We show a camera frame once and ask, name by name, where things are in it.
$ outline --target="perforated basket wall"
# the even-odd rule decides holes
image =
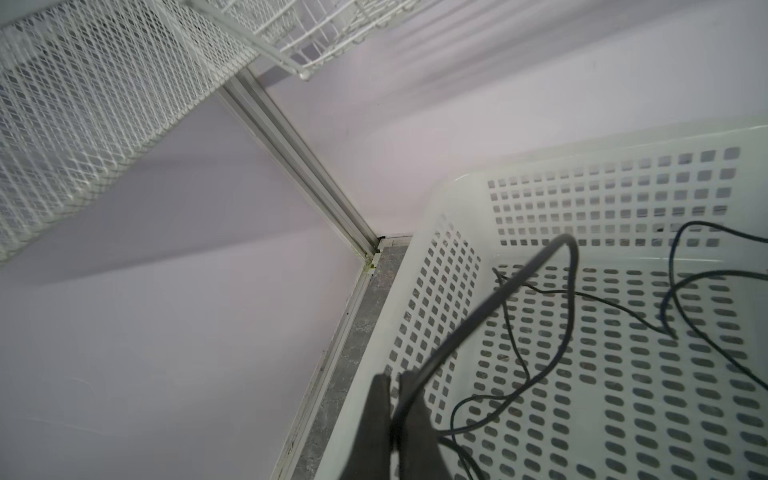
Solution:
[[[492,267],[514,273],[549,238],[570,232],[581,252],[577,288],[653,320],[668,287],[669,244],[683,222],[768,235],[760,211],[768,129],[752,127],[763,124],[685,126],[535,153],[440,190],[400,267],[317,478],[337,478],[346,463],[372,376],[421,365],[493,291]],[[680,277],[768,266],[763,245],[709,229],[684,238]],[[564,288],[567,264],[563,252],[532,280]],[[766,293],[764,283],[728,278],[693,283],[680,297],[694,322],[764,378]],[[566,299],[524,289],[507,304],[535,374],[561,341]],[[580,298],[577,309],[574,338],[554,372],[498,421],[458,439],[489,478],[768,478],[762,389],[675,313],[679,341],[601,303]],[[447,429],[459,400],[510,393],[523,381],[499,310],[438,372],[425,400],[435,427]],[[391,395],[394,405],[396,388]],[[492,410],[488,402],[469,403],[457,426]],[[444,457],[455,478],[464,478],[458,457]]]

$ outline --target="white plastic basket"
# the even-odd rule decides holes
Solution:
[[[68,0],[2,25],[0,264],[257,55],[308,78],[416,2]]]
[[[460,177],[432,197],[360,363],[319,467],[346,464],[372,376],[419,366],[495,287],[558,233],[579,242],[577,288],[656,318],[667,290],[674,232],[708,220],[768,237],[768,121],[683,126],[524,155]],[[564,288],[568,253],[538,272],[540,288]],[[765,272],[768,249],[693,229],[676,273],[737,268]],[[766,377],[768,288],[745,279],[705,280],[680,295],[688,315]],[[508,301],[531,374],[554,355],[566,300],[518,291]],[[689,332],[674,341],[603,304],[577,299],[564,361],[489,426],[458,437],[490,478],[768,478],[768,395]],[[474,393],[510,393],[523,380],[498,311],[427,386],[433,425]],[[396,382],[392,383],[396,403]],[[490,413],[459,411],[456,426]],[[464,478],[458,457],[444,452]]]

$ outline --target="lavender wall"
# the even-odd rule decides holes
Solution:
[[[204,102],[0,269],[0,478],[269,478],[360,268]]]
[[[268,92],[378,235],[508,155],[768,111],[764,0],[442,0]]]

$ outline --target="metal wire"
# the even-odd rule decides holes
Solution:
[[[267,45],[311,71],[418,0],[69,0],[0,29],[0,264],[109,188]]]

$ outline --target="black object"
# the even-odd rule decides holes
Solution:
[[[410,394],[414,387],[414,378],[413,372],[404,372],[400,376],[400,391]],[[438,450],[438,438],[429,421],[429,410],[424,403],[424,395],[418,392],[416,397],[406,417],[398,444],[399,477],[401,480],[451,480]],[[469,454],[464,450],[459,451],[460,447],[456,447],[458,454],[463,452],[468,461],[474,463]],[[377,375],[371,382],[352,454],[340,480],[389,480],[390,451],[389,377]]]

